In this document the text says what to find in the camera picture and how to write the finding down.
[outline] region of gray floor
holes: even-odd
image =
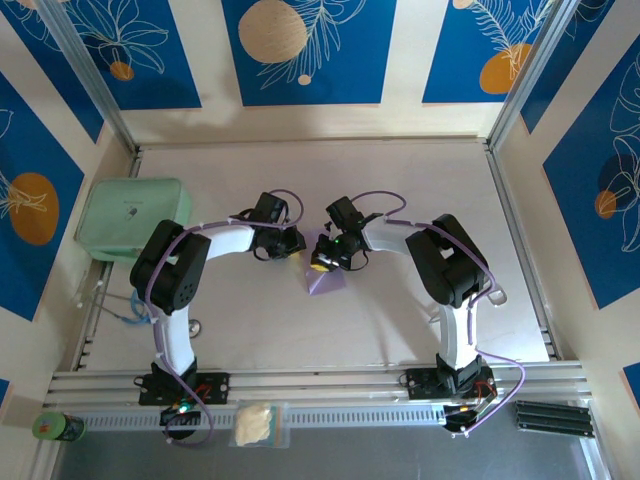
[[[469,439],[440,427],[296,429],[286,450],[168,446],[160,433],[96,433],[66,445],[54,479],[588,479],[574,437],[519,432],[499,413]]]

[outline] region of beige circle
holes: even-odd
[[[453,0],[454,8],[462,10],[471,6],[474,0]]]
[[[69,0],[58,0],[58,3],[68,2]],[[31,10],[35,10],[36,6],[33,4],[33,0],[16,0],[23,7],[27,7]]]
[[[307,27],[282,0],[260,0],[238,24],[240,43],[257,62],[280,63],[295,58],[307,44]]]

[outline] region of white table surface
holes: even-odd
[[[398,218],[432,221],[454,214],[487,258],[508,294],[499,308],[480,303],[478,343],[484,351],[524,361],[548,360],[482,145],[471,141],[341,141],[222,145],[144,152],[141,177],[182,180],[193,197],[192,223],[223,220],[255,205],[260,193],[288,188],[305,202],[301,230],[329,221],[325,208],[342,197],[388,189],[406,197]],[[396,205],[368,197],[363,213]],[[295,201],[290,205],[297,212]],[[201,368],[304,369],[433,363],[439,327],[434,305],[409,257],[371,254],[347,287],[309,296],[299,256],[263,263],[233,254],[206,265],[191,317]],[[115,265],[109,292],[130,295],[130,267]],[[126,302],[105,306],[127,314]],[[103,312],[86,357],[88,370],[148,369],[150,326],[129,326]]]

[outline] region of purple cable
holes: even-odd
[[[173,253],[176,246],[182,241],[182,239],[184,239],[190,233],[199,232],[202,230],[210,230],[212,228],[227,227],[229,225],[249,225],[252,227],[267,227],[267,228],[277,228],[280,230],[284,230],[286,228],[293,227],[300,222],[300,220],[302,219],[302,215],[304,214],[304,204],[302,203],[302,200],[298,195],[296,195],[295,193],[289,190],[282,189],[282,188],[272,190],[269,193],[286,193],[291,195],[293,198],[295,198],[300,205],[300,214],[298,215],[298,218],[296,218],[293,222],[283,223],[279,225],[274,225],[272,223],[262,223],[262,222],[247,222],[244,220],[229,218],[227,221],[224,221],[224,222],[206,223],[204,225],[196,225],[195,227],[191,227],[189,229],[184,230],[169,244],[169,246],[167,247],[167,250],[164,252],[162,257],[160,258],[158,265],[156,265],[156,268],[154,269],[151,275],[151,278],[149,279],[149,283],[147,284],[147,290],[145,292],[144,300],[145,300],[145,303],[147,304],[147,308],[149,309],[149,314],[151,315],[151,318],[158,318],[158,309],[155,307],[155,305],[153,305],[153,303],[151,303],[151,291],[153,290],[153,286],[155,285],[156,280],[160,275],[160,271],[162,270],[162,267],[164,266],[168,258],[171,256],[171,253]],[[166,357],[164,352],[164,339],[162,338],[162,331],[160,329],[159,321],[156,321],[153,325],[153,339],[156,345],[156,351],[160,359],[162,360],[162,363],[164,363],[165,367],[167,368],[171,376],[178,382],[178,384],[180,384],[180,386],[185,390],[185,392],[196,401],[196,403],[200,406],[200,408],[202,408],[205,415],[207,416],[207,419],[209,420],[209,433],[207,434],[207,437],[204,440],[200,440],[194,443],[175,442],[172,439],[168,439],[168,440],[171,440],[170,443],[181,446],[181,447],[190,448],[190,447],[198,447],[200,445],[204,445],[205,443],[209,442],[213,438],[213,424],[214,424],[213,415],[211,414],[211,412],[209,411],[205,403],[202,401],[202,399],[189,387],[189,385],[185,383],[184,380],[182,380],[182,378],[180,378],[180,375],[178,375],[178,373],[174,370],[173,366],[169,363],[169,359]]]
[[[473,338],[473,323],[475,322],[475,318],[474,318],[474,315],[473,315],[472,308],[476,303],[478,303],[478,301],[481,298],[483,298],[483,297],[489,295],[489,293],[493,292],[493,290],[496,287],[496,279],[493,276],[493,273],[491,273],[491,271],[489,270],[489,267],[487,267],[487,265],[485,265],[485,263],[482,260],[480,260],[480,258],[475,253],[473,253],[466,245],[464,245],[460,240],[455,238],[450,233],[445,232],[441,228],[436,227],[435,225],[431,225],[429,223],[415,223],[415,224],[412,224],[411,222],[408,222],[406,220],[391,220],[391,219],[387,219],[387,223],[392,224],[392,225],[413,225],[413,226],[418,227],[418,228],[426,228],[426,229],[429,229],[431,231],[436,232],[438,235],[446,238],[452,244],[454,244],[456,247],[458,247],[460,250],[462,250],[487,275],[487,277],[489,278],[489,282],[490,282],[489,286],[487,288],[485,288],[484,290],[482,290],[473,299],[471,299],[471,301],[469,302],[469,306],[467,307],[467,338],[468,338],[469,345],[473,345],[475,343],[475,339]],[[501,361],[508,362],[508,363],[518,367],[520,369],[520,380],[511,389],[511,391],[507,394],[507,396],[504,397],[500,401],[500,403],[498,403],[498,405],[495,406],[495,408],[493,408],[489,413],[487,413],[483,418],[481,418],[479,422],[477,422],[473,426],[471,426],[471,428],[469,428],[469,430],[466,430],[465,432],[460,432],[460,433],[457,433],[457,434],[454,434],[454,435],[468,436],[476,428],[478,428],[480,425],[482,425],[486,420],[488,420],[490,417],[492,417],[504,405],[506,405],[507,402],[509,400],[511,400],[516,393],[518,393],[518,390],[520,390],[520,388],[524,384],[525,379],[527,378],[527,373],[526,373],[526,371],[524,369],[524,366],[522,366],[522,364],[516,362],[515,360],[511,360],[509,358],[501,357],[499,355],[493,355],[491,353],[486,353],[486,352],[483,352],[481,350],[478,350],[477,348],[476,348],[476,352],[478,352],[478,354],[480,354],[483,357],[493,358],[494,360],[501,360]]]
[[[407,206],[407,201],[404,199],[404,197],[402,195],[400,195],[399,193],[396,193],[396,192],[390,192],[389,190],[371,190],[370,192],[364,192],[364,193],[361,193],[361,194],[356,195],[355,197],[353,197],[351,199],[351,201],[355,202],[359,198],[366,197],[367,195],[391,195],[392,197],[396,197],[398,200],[400,200],[402,202],[402,206],[401,207],[395,208],[395,209],[385,213],[385,215],[387,217],[390,216],[390,215],[393,215],[394,213],[398,213],[401,210],[404,210],[404,207]]]

